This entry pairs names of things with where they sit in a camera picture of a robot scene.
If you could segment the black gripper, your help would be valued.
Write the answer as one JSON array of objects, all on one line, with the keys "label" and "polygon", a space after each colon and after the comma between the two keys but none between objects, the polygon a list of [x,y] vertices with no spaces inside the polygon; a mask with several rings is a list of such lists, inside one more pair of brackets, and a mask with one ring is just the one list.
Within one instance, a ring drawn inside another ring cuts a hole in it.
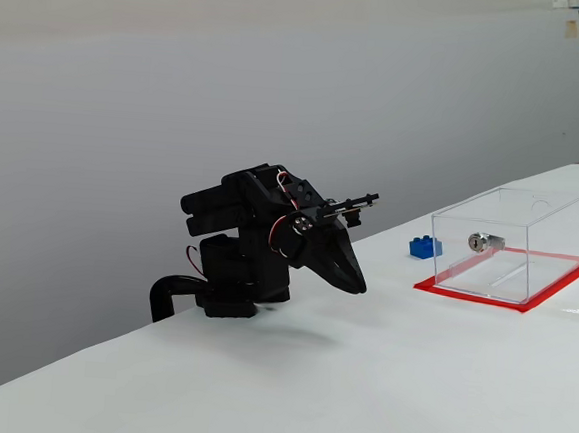
[{"label": "black gripper", "polygon": [[300,211],[296,268],[308,268],[331,286],[352,295],[367,292],[346,228],[316,208]]}]

